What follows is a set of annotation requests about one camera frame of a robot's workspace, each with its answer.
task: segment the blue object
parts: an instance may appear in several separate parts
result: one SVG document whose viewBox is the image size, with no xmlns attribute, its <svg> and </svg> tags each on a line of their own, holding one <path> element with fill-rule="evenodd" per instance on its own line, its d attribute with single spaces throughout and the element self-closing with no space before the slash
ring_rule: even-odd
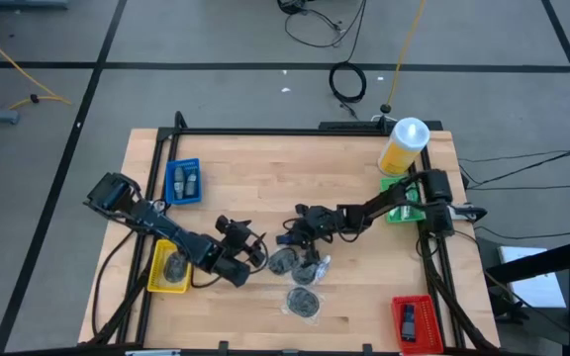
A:
<svg viewBox="0 0 570 356">
<path fill-rule="evenodd" d="M 186 194 L 184 194 L 183 199 L 175 198 L 173 183 L 175 183 L 174 177 L 175 177 L 175 169 L 177 167 L 181 167 L 186 177 L 188 176 L 188 174 L 190 174 L 193 171 L 197 174 L 197 181 L 195 182 L 197 183 L 196 184 L 197 187 L 194 196 L 186 197 Z M 197 203 L 202 201 L 202 180 L 201 180 L 201 173 L 199 171 L 198 158 L 182 159 L 166 163 L 166 184 L 164 184 L 164 196 L 166 198 L 166 203 L 174 205 L 183 205 L 183 204 Z"/>
</svg>

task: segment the wooden tabletop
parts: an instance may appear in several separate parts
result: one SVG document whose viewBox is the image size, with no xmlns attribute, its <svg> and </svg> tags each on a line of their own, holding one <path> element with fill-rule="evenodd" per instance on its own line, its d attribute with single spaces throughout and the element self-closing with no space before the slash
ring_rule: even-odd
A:
<svg viewBox="0 0 570 356">
<path fill-rule="evenodd" d="M 156 130 L 133 130 L 127 147 L 122 173 L 142 187 L 146 186 L 155 137 Z M 216 238 L 221 237 L 215 230 L 217 216 L 252 220 L 250 227 L 255 232 L 267 232 L 265 241 L 273 252 L 274 236 L 284 232 L 283 221 L 296 216 L 296 204 L 334 209 L 337 204 L 361 204 L 377 195 L 383 176 L 376 160 L 386 139 L 182 135 L 177 157 L 200 159 L 203 200 L 172 207 L 168 215 L 189 230 Z M 156 198 L 160 197 L 168 149 L 169 143 L 162 153 Z M 433 132 L 428 152 L 432 168 L 447 171 L 454 202 L 464 203 L 451 134 Z M 469 222 L 456 222 L 455 229 L 473 235 Z M 109 223 L 99 266 L 127 232 L 125 227 Z M 357 351 L 363 343 L 371 343 L 375 351 L 398 351 L 390 312 L 392 298 L 428 293 L 422 260 L 415 251 L 417 237 L 414 223 L 388 224 L 378 219 L 355 243 L 340 239 L 333 244 L 319 242 L 321 254 L 329 254 L 332 264 L 321 284 L 313 287 L 322 305 L 319 317 L 312 323 L 283 313 L 293 282 L 268 270 L 250 276 L 238 289 L 220 281 L 211 288 L 191 289 L 184 295 L 153 293 L 144 346 L 213 349 L 220 340 L 227 340 L 231 349 Z M 132 238 L 105 271 L 99 327 L 124 297 L 134 243 Z M 498 345 L 476 245 L 452 236 L 447 246 L 458 302 L 487 339 Z M 198 271 L 195 282 L 205 283 L 212 278 Z M 92 336 L 91 296 L 81 341 Z M 443 301 L 440 304 L 446 343 L 452 345 L 449 312 Z M 140 307 L 138 300 L 132 309 L 128 341 L 135 339 Z"/>
</svg>

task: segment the black cable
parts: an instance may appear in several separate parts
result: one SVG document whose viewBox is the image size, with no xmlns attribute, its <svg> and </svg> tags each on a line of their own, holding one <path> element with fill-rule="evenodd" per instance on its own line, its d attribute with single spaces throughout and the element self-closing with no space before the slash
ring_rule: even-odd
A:
<svg viewBox="0 0 570 356">
<path fill-rule="evenodd" d="M 433 256 L 436 255 L 436 253 L 439 251 L 439 245 L 437 245 L 433 251 L 430 252 L 430 254 L 428 256 L 424 256 L 422 254 L 422 251 L 419 249 L 420 246 L 420 242 L 422 242 L 422 239 L 424 238 L 423 235 L 420 235 L 420 237 L 417 239 L 417 242 L 415 242 L 415 250 L 417 251 L 417 254 L 421 257 L 421 258 L 432 258 Z"/>
<path fill-rule="evenodd" d="M 360 227 L 357 229 L 357 234 L 355 235 L 354 238 L 344 237 L 344 235 L 342 234 L 342 231 L 340 231 L 340 229 L 337 228 L 337 216 L 333 216 L 333 217 L 334 217 L 334 221 L 335 221 L 335 230 L 337 231 L 337 234 L 338 234 L 338 236 L 340 236 L 342 241 L 348 242 L 348 243 L 353 243 L 353 242 L 357 241 L 357 239 L 360 237 L 360 234 L 362 234 L 362 231 L 364 230 L 364 216 L 362 216 L 362 220 L 360 221 Z"/>
<path fill-rule="evenodd" d="M 500 238 L 505 238 L 505 239 L 528 239 L 528 238 L 547 238 L 547 237 L 558 237 L 558 236 L 568 236 L 570 235 L 570 231 L 569 232 L 561 232 L 561 233 L 550 233 L 550 234 L 540 234 L 540 235 L 531 235 L 531 236 L 506 236 L 497 232 L 494 232 L 484 226 L 476 226 L 474 228 L 475 230 L 478 229 L 483 229 L 485 231 L 490 232 L 493 235 L 496 235 Z"/>
<path fill-rule="evenodd" d="M 480 184 L 479 181 L 477 181 L 476 179 L 474 179 L 470 173 L 461 165 L 461 163 L 459 163 L 459 168 L 461 169 L 461 172 L 463 172 L 463 174 L 465 174 L 465 177 L 467 177 L 467 179 L 469 179 L 470 181 L 472 181 L 472 183 L 474 184 Z"/>
<path fill-rule="evenodd" d="M 492 158 L 482 158 L 482 159 L 468 159 L 468 158 L 459 158 L 460 161 L 471 162 L 471 163 L 480 163 L 480 162 L 492 162 L 497 160 L 504 160 L 504 159 L 518 159 L 518 158 L 526 158 L 526 157 L 535 157 L 539 155 L 546 155 L 546 154 L 553 154 L 553 153 L 565 153 L 568 152 L 569 149 L 558 149 L 546 152 L 539 152 L 539 153 L 528 153 L 528 154 L 519 154 L 519 155 L 512 155 L 512 156 L 500 156 L 500 157 L 492 157 Z"/>
<path fill-rule="evenodd" d="M 293 226 L 292 226 L 292 227 L 288 227 L 288 226 L 287 226 L 287 223 L 295 222 L 295 221 L 298 220 L 298 219 L 299 219 L 299 218 L 292 218 L 292 219 L 286 220 L 285 222 L 283 222 L 283 228 L 285 228 L 288 232 L 290 232 L 290 231 L 292 230 Z"/>
<path fill-rule="evenodd" d="M 570 185 L 561 186 L 545 186 L 545 187 L 495 187 L 495 188 L 472 188 L 467 190 L 471 191 L 504 191 L 504 190 L 545 190 L 545 189 L 563 189 L 570 188 Z"/>
<path fill-rule="evenodd" d="M 339 26 L 333 22 L 332 20 L 330 20 L 327 16 L 323 15 L 322 13 L 316 11 L 316 10 L 310 10 L 310 9 L 304 9 L 304 8 L 300 8 L 299 11 L 293 13 L 293 14 L 289 14 L 289 16 L 287 17 L 287 19 L 285 19 L 285 33 L 287 33 L 287 35 L 289 35 L 289 37 L 291 37 L 294 41 L 303 44 L 303 45 L 308 45 L 308 46 L 312 46 L 315 48 L 327 48 L 330 46 L 334 46 L 337 45 L 340 41 L 342 41 L 342 39 L 344 39 L 344 37 L 349 33 L 349 31 L 351 31 L 351 28 L 353 27 L 353 25 L 355 25 L 355 21 L 357 21 L 357 18 L 360 17 L 360 26 L 361 26 L 361 16 L 360 13 L 364 13 L 364 4 L 366 3 L 366 0 L 362 0 L 362 3 L 360 4 L 360 7 L 357 10 L 357 13 L 355 13 L 355 16 L 353 17 L 353 21 L 351 21 L 351 23 L 348 25 L 348 27 L 346 28 L 346 30 L 344 30 L 344 32 L 333 42 L 331 42 L 330 44 L 312 44 L 312 43 L 308 43 L 306 41 L 303 41 L 299 38 L 297 38 L 296 36 L 292 35 L 292 33 L 289 31 L 289 21 L 291 20 L 291 18 L 293 16 L 295 16 L 296 14 L 307 14 L 307 13 L 312 13 L 318 17 L 320 17 L 325 23 L 327 23 L 330 27 L 332 27 L 335 31 L 339 31 Z"/>
<path fill-rule="evenodd" d="M 465 233 L 465 232 L 461 232 L 461 231 L 457 231 L 455 230 L 454 232 L 456 233 L 460 233 L 461 235 L 464 235 L 466 237 L 468 237 L 469 240 L 471 240 L 472 242 L 474 242 L 477 246 L 478 246 L 478 242 L 476 241 L 476 239 L 472 238 L 472 236 L 470 236 L 469 234 Z M 498 286 L 499 288 L 501 288 L 505 293 L 509 294 L 511 298 L 515 298 L 518 299 L 521 303 L 523 303 L 524 305 L 526 305 L 532 312 L 537 313 L 538 315 L 540 315 L 542 318 L 546 319 L 547 321 L 549 321 L 551 324 L 553 324 L 554 326 L 558 327 L 559 329 L 562 329 L 563 331 L 566 331 L 570 334 L 570 327 L 563 325 L 562 323 L 555 321 L 552 317 L 548 316 L 547 314 L 545 314 L 542 311 L 539 311 L 538 309 L 536 309 L 534 306 L 532 306 L 531 304 L 529 304 L 526 300 L 524 300 L 523 298 L 521 298 L 521 296 L 519 296 L 518 294 L 514 293 L 513 291 L 511 291 L 509 288 L 507 288 L 507 286 L 505 286 L 504 284 L 502 284 L 501 282 L 499 282 L 496 278 L 494 278 L 490 273 L 488 273 L 487 271 L 483 271 L 483 273 L 485 274 L 485 276 L 490 279 L 492 281 L 492 283 L 494 283 L 496 286 Z"/>
<path fill-rule="evenodd" d="M 300 5 L 300 3 L 293 2 L 292 4 L 287 5 L 287 4 L 284 4 L 280 0 L 277 0 L 277 1 L 278 1 L 278 5 L 281 8 L 281 10 L 283 10 L 283 12 L 285 12 L 286 14 L 289 14 L 287 19 L 285 19 L 285 33 L 287 33 L 287 35 L 290 38 L 292 38 L 294 41 L 296 41 L 300 44 L 312 46 L 315 48 L 326 48 L 326 47 L 330 47 L 330 46 L 336 46 L 337 44 L 339 44 L 342 41 L 342 39 L 344 39 L 344 37 L 346 35 L 348 35 L 349 31 L 351 31 L 351 29 L 353 28 L 353 25 L 355 25 L 355 22 L 359 18 L 359 23 L 357 25 L 357 31 L 355 33 L 355 39 L 353 40 L 353 47 L 351 48 L 351 53 L 349 54 L 348 58 L 345 61 L 336 63 L 332 67 L 332 69 L 330 71 L 330 75 L 329 75 L 329 86 L 332 89 L 333 95 L 340 101 L 340 106 L 342 108 L 346 109 L 347 111 L 349 111 L 349 113 L 356 120 L 359 121 L 359 118 L 357 117 L 357 113 L 355 113 L 355 110 L 353 110 L 353 108 L 351 108 L 348 104 L 360 102 L 362 100 L 362 98 L 364 97 L 364 95 L 366 94 L 366 87 L 367 87 L 366 75 L 364 74 L 364 72 L 360 68 L 353 65 L 352 63 L 349 63 L 349 61 L 351 60 L 351 58 L 353 57 L 353 54 L 355 53 L 355 48 L 357 47 L 357 41 L 359 40 L 359 37 L 360 37 L 360 30 L 362 29 L 362 22 L 363 22 L 363 18 L 364 18 L 364 11 L 366 9 L 366 1 L 367 0 L 361 1 L 360 6 L 357 9 L 355 16 L 353 17 L 353 20 L 351 21 L 351 23 L 348 25 L 348 27 L 346 28 L 346 30 L 344 30 L 344 32 L 342 34 L 339 33 L 341 31 L 339 25 L 337 23 L 333 22 L 329 17 L 327 17 L 323 13 L 318 12 L 316 10 L 304 9 L 301 7 L 302 5 Z M 303 41 L 303 40 L 297 38 L 296 36 L 292 35 L 292 33 L 289 31 L 289 22 L 292 19 L 292 17 L 294 17 L 294 15 L 296 15 L 296 14 L 304 14 L 305 15 L 307 13 L 312 13 L 312 14 L 318 16 L 319 18 L 321 18 L 330 28 L 332 28 L 334 31 L 336 31 L 336 33 L 338 34 L 338 37 L 334 41 L 332 41 L 330 44 L 312 44 L 312 43 Z M 346 95 L 343 95 L 342 93 L 340 93 L 335 88 L 335 84 L 333 82 L 333 76 L 335 75 L 335 72 L 338 69 L 342 69 L 342 68 L 353 70 L 355 72 L 355 74 L 357 74 L 357 76 L 359 77 L 361 85 L 360 85 L 360 91 L 357 95 L 346 96 Z"/>
<path fill-rule="evenodd" d="M 544 164 L 544 163 L 552 162 L 552 161 L 554 161 L 554 160 L 558 160 L 558 159 L 560 159 L 560 158 L 564 158 L 564 157 L 568 157 L 568 156 L 570 156 L 570 151 L 564 152 L 564 153 L 562 153 L 562 154 L 560 154 L 560 155 L 557 155 L 557 156 L 555 156 L 555 157 L 551 157 L 551 158 L 548 158 L 548 159 L 541 160 L 541 161 L 539 161 L 539 162 L 533 163 L 533 164 L 528 165 L 528 166 L 526 166 L 526 167 L 523 167 L 523 168 L 517 169 L 517 170 L 515 170 L 515 171 L 512 171 L 512 172 L 509 172 L 509 173 L 500 175 L 500 176 L 498 176 L 498 177 L 495 177 L 495 178 L 492 178 L 492 179 L 488 179 L 488 180 L 484 180 L 484 181 L 479 182 L 478 184 L 476 184 L 475 186 L 470 187 L 470 188 L 474 189 L 474 188 L 480 187 L 480 186 L 482 186 L 482 185 L 484 185 L 484 184 L 491 183 L 491 182 L 495 182 L 495 181 L 501 180 L 501 179 L 503 179 L 503 178 L 507 178 L 507 177 L 509 177 L 509 176 L 512 176 L 512 175 L 514 175 L 514 174 L 521 173 L 521 172 L 526 171 L 526 170 L 528 170 L 528 169 L 535 168 L 535 167 L 540 166 L 540 165 L 542 165 L 542 164 Z"/>
<path fill-rule="evenodd" d="M 210 281 L 210 282 L 208 282 L 208 283 L 206 283 L 206 284 L 203 284 L 203 285 L 196 285 L 196 284 L 195 284 L 195 280 L 193 279 L 193 276 L 195 276 L 195 273 L 191 273 L 191 274 L 190 274 L 190 286 L 193 287 L 193 288 L 196 288 L 196 289 L 208 288 L 208 287 L 214 285 L 215 283 L 219 282 L 220 279 L 222 279 L 222 276 L 217 276 L 217 277 L 215 277 L 214 280 L 212 280 L 212 281 Z"/>
<path fill-rule="evenodd" d="M 289 31 L 289 22 L 294 17 L 294 15 L 296 15 L 296 14 L 303 14 L 303 15 L 314 14 L 314 15 L 316 15 L 321 20 L 323 20 L 323 22 L 325 22 L 325 24 L 327 24 L 327 26 L 329 26 L 330 29 L 332 29 L 335 32 L 335 40 L 333 40 L 330 44 L 312 44 L 312 43 L 308 43 L 306 41 L 303 41 L 303 40 L 297 38 L 296 36 L 292 35 L 292 33 Z M 330 46 L 336 47 L 342 41 L 344 36 L 346 36 L 346 31 L 343 34 L 340 33 L 341 28 L 340 28 L 339 24 L 333 22 L 325 14 L 323 14 L 319 11 L 311 10 L 311 9 L 305 9 L 301 12 L 296 13 L 296 14 L 291 14 L 290 16 L 287 17 L 287 19 L 285 19 L 285 33 L 287 33 L 287 35 L 289 35 L 290 38 L 292 38 L 294 41 L 296 41 L 300 44 L 312 46 L 315 48 L 326 48 L 326 47 L 330 47 Z"/>
<path fill-rule="evenodd" d="M 330 70 L 330 73 L 329 73 L 329 86 L 332 89 L 333 95 L 340 101 L 340 106 L 342 108 L 345 108 L 346 110 L 348 110 L 349 113 L 358 121 L 360 121 L 360 120 L 357 117 L 355 110 L 353 110 L 353 108 L 351 108 L 347 103 L 350 103 L 350 104 L 359 103 L 362 100 L 362 98 L 366 94 L 366 75 L 364 74 L 362 69 L 358 68 L 356 65 L 350 63 L 349 61 L 351 60 L 351 58 L 353 57 L 353 54 L 355 53 L 355 48 L 357 47 L 357 41 L 360 38 L 360 30 L 362 29 L 362 23 L 364 22 L 364 11 L 365 10 L 366 10 L 366 0 L 362 0 L 362 3 L 360 4 L 360 8 L 357 11 L 357 14 L 355 14 L 355 18 L 353 19 L 353 23 L 354 23 L 355 19 L 357 19 L 358 15 L 360 17 L 359 24 L 357 25 L 357 32 L 355 33 L 355 40 L 353 40 L 353 47 L 351 48 L 351 53 L 348 55 L 348 58 L 345 61 L 334 64 L 332 69 Z M 335 75 L 335 72 L 340 68 L 351 69 L 355 72 L 355 74 L 357 74 L 358 78 L 360 78 L 360 91 L 357 95 L 345 96 L 335 88 L 335 84 L 333 83 L 333 76 Z"/>
<path fill-rule="evenodd" d="M 134 230 L 129 231 L 129 233 L 127 233 L 127 235 L 120 242 L 118 242 L 116 247 L 114 247 L 114 249 L 111 250 L 111 252 L 109 252 L 109 255 L 107 255 L 107 258 L 105 258 L 105 261 L 103 262 L 102 266 L 100 266 L 100 270 L 98 271 L 98 278 L 96 278 L 96 287 L 94 288 L 94 299 L 91 305 L 91 330 L 94 333 L 94 336 L 98 335 L 98 328 L 96 327 L 96 310 L 98 308 L 98 297 L 100 295 L 100 281 L 103 278 L 103 273 L 105 272 L 105 268 L 107 268 L 107 265 L 109 264 L 109 260 L 111 260 L 114 254 L 116 254 L 116 252 L 118 252 L 118 250 L 125 245 L 129 237 L 131 237 L 131 235 L 134 234 L 134 232 L 135 232 Z"/>
<path fill-rule="evenodd" d="M 419 255 L 421 255 L 418 246 L 419 246 L 418 244 L 415 245 L 415 250 Z M 474 325 L 472 319 L 470 319 L 470 317 L 467 315 L 465 310 L 458 303 L 456 298 L 449 292 L 447 286 L 441 279 L 441 276 L 436 271 L 434 263 L 432 262 L 432 257 L 434 256 L 435 252 L 436 251 L 434 251 L 429 256 L 424 258 L 424 272 L 426 274 L 426 278 L 434 285 L 434 287 L 438 291 L 438 294 L 443 298 L 443 300 L 447 304 L 450 310 L 450 314 L 456 318 L 457 322 L 459 323 L 461 328 L 465 331 L 466 335 L 468 336 L 470 341 L 472 341 L 474 346 L 476 346 L 478 350 L 498 350 L 498 348 L 494 346 L 494 344 L 492 344 L 490 341 L 488 341 L 485 338 L 485 336 L 483 336 L 481 330 L 479 330 Z"/>
</svg>

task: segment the small object in bag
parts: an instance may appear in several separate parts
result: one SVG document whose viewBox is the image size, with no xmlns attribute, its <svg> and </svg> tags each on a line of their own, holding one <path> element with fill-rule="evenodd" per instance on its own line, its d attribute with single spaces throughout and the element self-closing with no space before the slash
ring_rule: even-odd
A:
<svg viewBox="0 0 570 356">
<path fill-rule="evenodd" d="M 318 297 L 303 287 L 294 288 L 287 294 L 287 308 L 298 316 L 312 317 L 320 307 Z"/>
<path fill-rule="evenodd" d="M 267 267 L 277 276 L 282 276 L 298 265 L 298 254 L 291 248 L 282 250 L 270 256 Z"/>
<path fill-rule="evenodd" d="M 186 194 L 186 197 L 194 197 L 197 193 L 197 170 L 195 168 L 191 168 L 188 171 L 184 193 Z"/>
<path fill-rule="evenodd" d="M 186 256 L 179 252 L 173 252 L 168 256 L 164 264 L 164 279 L 170 283 L 176 283 L 186 278 Z"/>
<path fill-rule="evenodd" d="M 314 282 L 316 278 L 316 271 L 318 270 L 318 263 L 311 263 L 307 266 L 300 265 L 292 271 L 292 278 L 294 282 L 301 286 L 308 286 Z"/>
<path fill-rule="evenodd" d="M 175 199 L 184 198 L 184 169 L 182 167 L 175 167 L 173 190 L 175 191 Z"/>
<path fill-rule="evenodd" d="M 329 255 L 325 256 L 321 261 L 321 264 L 319 264 L 318 268 L 316 269 L 316 277 L 314 279 L 315 283 L 320 282 L 323 277 L 325 277 L 327 271 L 329 271 L 330 263 L 332 263 L 332 257 Z"/>
</svg>

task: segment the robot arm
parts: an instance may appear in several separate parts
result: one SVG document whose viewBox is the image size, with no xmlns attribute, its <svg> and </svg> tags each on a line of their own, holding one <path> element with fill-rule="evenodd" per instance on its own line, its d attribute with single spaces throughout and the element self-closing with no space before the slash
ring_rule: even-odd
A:
<svg viewBox="0 0 570 356">
<path fill-rule="evenodd" d="M 246 252 L 255 267 L 265 260 L 260 251 L 263 236 L 247 228 L 250 222 L 229 222 L 226 217 L 219 217 L 216 228 L 226 235 L 222 241 L 188 231 L 156 209 L 153 202 L 143 199 L 138 183 L 119 173 L 105 174 L 84 204 L 108 220 L 168 238 L 195 267 L 216 273 L 236 287 L 242 286 L 249 276 L 249 266 L 236 260 L 237 254 Z M 251 234 L 257 241 L 249 246 L 245 242 Z"/>
<path fill-rule="evenodd" d="M 425 204 L 410 202 L 406 198 L 407 191 L 417 183 L 422 183 L 424 187 Z M 360 235 L 371 227 L 373 220 L 396 207 L 406 205 L 426 212 L 427 231 L 450 236 L 454 234 L 448 209 L 451 202 L 452 193 L 445 172 L 423 171 L 402 179 L 361 205 L 338 205 L 336 210 L 332 211 L 326 207 L 307 207 L 299 204 L 296 206 L 299 217 L 294 220 L 287 233 L 276 237 L 276 242 L 301 246 L 307 250 L 306 263 L 315 263 L 320 260 L 315 240 L 322 239 L 331 243 L 335 233 Z"/>
</svg>

